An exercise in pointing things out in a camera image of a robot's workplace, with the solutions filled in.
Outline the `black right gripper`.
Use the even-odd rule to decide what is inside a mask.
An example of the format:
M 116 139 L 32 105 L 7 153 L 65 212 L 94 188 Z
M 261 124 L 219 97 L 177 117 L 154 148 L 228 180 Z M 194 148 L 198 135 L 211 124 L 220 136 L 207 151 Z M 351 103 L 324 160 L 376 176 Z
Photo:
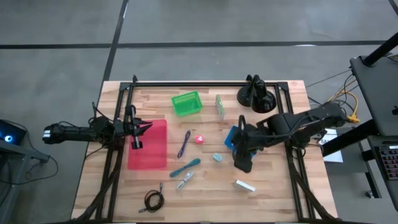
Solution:
M 234 166 L 239 170 L 250 173 L 252 169 L 252 157 L 256 155 L 258 147 L 249 140 L 248 134 L 256 131 L 257 128 L 251 124 L 246 124 L 245 117 L 239 116 L 238 128 L 234 130 L 231 142 L 233 144 Z

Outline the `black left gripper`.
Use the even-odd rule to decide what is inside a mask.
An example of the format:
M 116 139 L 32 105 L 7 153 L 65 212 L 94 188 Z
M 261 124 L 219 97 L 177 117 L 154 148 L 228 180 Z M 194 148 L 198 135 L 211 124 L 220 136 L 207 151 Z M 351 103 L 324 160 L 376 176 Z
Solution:
M 142 148 L 142 143 L 139 140 L 139 136 L 143 135 L 145 131 L 149 129 L 148 127 L 144 126 L 152 126 L 152 122 L 143 121 L 141 118 L 137 118 L 136 107 L 134 105 L 126 106 L 124 115 L 126 118 L 125 130 L 134 138 L 134 145 L 132 148 Z

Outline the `white box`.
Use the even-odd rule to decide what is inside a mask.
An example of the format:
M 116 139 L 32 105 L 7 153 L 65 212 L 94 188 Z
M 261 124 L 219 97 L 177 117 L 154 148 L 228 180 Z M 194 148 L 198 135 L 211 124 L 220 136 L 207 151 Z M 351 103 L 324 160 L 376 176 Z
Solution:
M 245 190 L 248 190 L 250 192 L 255 192 L 256 191 L 255 187 L 253 187 L 253 186 L 251 186 L 251 185 L 249 185 L 249 184 L 247 184 L 247 183 L 245 183 L 245 182 L 243 182 L 241 180 L 236 180 L 234 182 L 234 184 L 237 185 L 238 187 L 241 187 L 241 188 L 243 188 Z

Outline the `pink translucent plastic bin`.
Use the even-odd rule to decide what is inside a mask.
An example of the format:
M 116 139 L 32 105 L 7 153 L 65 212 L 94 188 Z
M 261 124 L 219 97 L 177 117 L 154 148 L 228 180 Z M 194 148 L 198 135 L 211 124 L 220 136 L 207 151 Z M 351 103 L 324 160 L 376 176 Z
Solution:
M 129 139 L 128 170 L 164 170 L 167 167 L 167 121 L 151 122 L 153 126 L 139 137 L 142 148 L 133 149 L 134 138 Z

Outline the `light green stick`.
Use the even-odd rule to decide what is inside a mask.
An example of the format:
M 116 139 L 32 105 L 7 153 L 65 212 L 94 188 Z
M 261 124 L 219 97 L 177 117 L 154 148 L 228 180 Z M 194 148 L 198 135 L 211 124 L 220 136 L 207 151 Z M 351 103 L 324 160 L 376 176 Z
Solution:
M 224 120 L 225 112 L 224 112 L 224 108 L 223 108 L 223 104 L 222 104 L 220 95 L 216 95 L 215 105 L 216 105 L 216 109 L 217 109 L 220 119 Z

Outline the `green plastic mesh basket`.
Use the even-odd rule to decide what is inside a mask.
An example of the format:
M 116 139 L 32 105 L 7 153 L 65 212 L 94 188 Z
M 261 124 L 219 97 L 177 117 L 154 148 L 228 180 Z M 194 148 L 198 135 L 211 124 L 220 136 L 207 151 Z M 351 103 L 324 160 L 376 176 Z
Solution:
M 177 116 L 187 116 L 197 113 L 203 108 L 197 91 L 192 91 L 171 98 L 174 112 Z

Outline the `black desk lamp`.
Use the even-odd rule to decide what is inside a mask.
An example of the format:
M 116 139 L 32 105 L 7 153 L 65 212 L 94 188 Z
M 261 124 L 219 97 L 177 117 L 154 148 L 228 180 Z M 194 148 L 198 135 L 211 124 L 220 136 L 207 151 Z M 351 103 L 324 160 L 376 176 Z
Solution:
M 259 75 L 248 75 L 246 81 L 249 85 L 242 87 L 237 94 L 238 102 L 251 107 L 257 113 L 268 113 L 276 107 L 276 98 L 267 87 L 264 80 Z

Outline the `white paper sheet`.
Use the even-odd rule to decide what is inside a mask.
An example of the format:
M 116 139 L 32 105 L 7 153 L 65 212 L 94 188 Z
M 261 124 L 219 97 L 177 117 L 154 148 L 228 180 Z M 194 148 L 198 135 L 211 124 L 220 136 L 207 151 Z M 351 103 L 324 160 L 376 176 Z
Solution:
M 321 145 L 321 146 L 326 144 L 327 142 L 333 140 L 334 138 L 338 137 L 335 129 L 326 129 L 325 131 L 326 131 L 325 135 L 318 142 L 319 145 Z M 334 152 L 333 154 L 330 154 L 329 156 L 325 156 L 323 158 L 323 160 L 325 162 L 343 163 L 343 157 L 342 157 L 341 151 L 337 151 L 337 152 Z

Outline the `black desk support beam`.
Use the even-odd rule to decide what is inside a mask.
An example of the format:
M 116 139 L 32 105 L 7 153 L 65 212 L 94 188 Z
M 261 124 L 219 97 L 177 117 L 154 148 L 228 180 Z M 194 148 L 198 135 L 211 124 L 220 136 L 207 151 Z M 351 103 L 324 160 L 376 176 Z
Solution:
M 368 136 L 378 135 L 379 130 L 376 126 L 376 123 L 373 119 L 360 124 L 354 129 L 339 135 L 338 137 L 328 141 L 327 143 L 322 145 L 322 154 L 323 157 L 329 156 L 346 146 L 359 142 L 363 139 L 366 139 Z

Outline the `grey side stand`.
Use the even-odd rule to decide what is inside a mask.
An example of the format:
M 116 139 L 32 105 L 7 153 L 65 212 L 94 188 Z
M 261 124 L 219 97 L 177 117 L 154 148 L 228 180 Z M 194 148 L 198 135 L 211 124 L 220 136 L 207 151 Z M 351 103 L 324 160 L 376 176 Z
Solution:
M 10 220 L 32 159 L 47 163 L 49 156 L 0 140 L 0 224 Z

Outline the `black device with blue light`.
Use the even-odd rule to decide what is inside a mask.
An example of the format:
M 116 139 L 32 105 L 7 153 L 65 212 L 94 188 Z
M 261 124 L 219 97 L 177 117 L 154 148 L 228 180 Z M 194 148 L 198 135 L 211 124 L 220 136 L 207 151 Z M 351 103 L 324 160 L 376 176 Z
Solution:
M 25 134 L 25 130 L 0 120 L 0 140 L 10 144 L 20 145 Z

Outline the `black keyboard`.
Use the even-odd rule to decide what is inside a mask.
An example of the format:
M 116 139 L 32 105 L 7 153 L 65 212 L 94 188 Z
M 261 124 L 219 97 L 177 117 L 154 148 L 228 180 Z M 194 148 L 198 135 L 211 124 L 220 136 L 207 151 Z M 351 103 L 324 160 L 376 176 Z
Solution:
M 381 170 L 387 180 L 398 180 L 398 146 L 379 146 Z

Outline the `grey side desk top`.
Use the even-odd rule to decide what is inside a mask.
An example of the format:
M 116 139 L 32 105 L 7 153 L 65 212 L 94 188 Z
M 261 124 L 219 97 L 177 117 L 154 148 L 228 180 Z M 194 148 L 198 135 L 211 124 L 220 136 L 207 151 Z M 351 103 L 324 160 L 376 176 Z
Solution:
M 360 57 L 349 62 L 377 129 L 398 136 L 398 63 L 385 57 L 371 67 Z

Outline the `black slanted pole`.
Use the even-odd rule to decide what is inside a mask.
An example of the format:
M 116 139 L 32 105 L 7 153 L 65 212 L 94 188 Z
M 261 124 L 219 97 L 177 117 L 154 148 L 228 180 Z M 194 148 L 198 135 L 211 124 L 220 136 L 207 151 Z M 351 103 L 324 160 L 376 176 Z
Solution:
M 398 46 L 398 32 L 396 32 L 392 37 L 386 40 L 382 45 L 380 45 L 375 51 L 370 55 L 362 59 L 365 66 L 371 67 L 380 58 L 385 56 L 390 50 Z

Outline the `black aluminium table frame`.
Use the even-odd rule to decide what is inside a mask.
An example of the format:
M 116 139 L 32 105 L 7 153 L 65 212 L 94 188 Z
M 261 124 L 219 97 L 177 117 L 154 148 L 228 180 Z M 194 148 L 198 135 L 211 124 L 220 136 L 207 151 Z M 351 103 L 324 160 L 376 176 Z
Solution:
M 104 199 L 100 219 L 108 222 L 295 222 L 298 212 L 308 215 L 305 197 L 294 197 L 283 144 L 259 152 L 248 174 L 233 165 L 224 140 L 240 115 L 251 124 L 265 118 L 241 106 L 236 95 L 241 81 L 140 81 L 132 92 L 138 117 L 167 121 L 167 167 L 164 170 L 128 170 L 123 152 L 114 203 Z M 171 98 L 197 91 L 203 108 L 177 116 Z M 221 120 L 215 105 L 220 95 Z M 203 144 L 195 143 L 202 135 Z M 221 154 L 217 162 L 213 154 Z M 256 188 L 250 192 L 234 184 L 241 180 Z

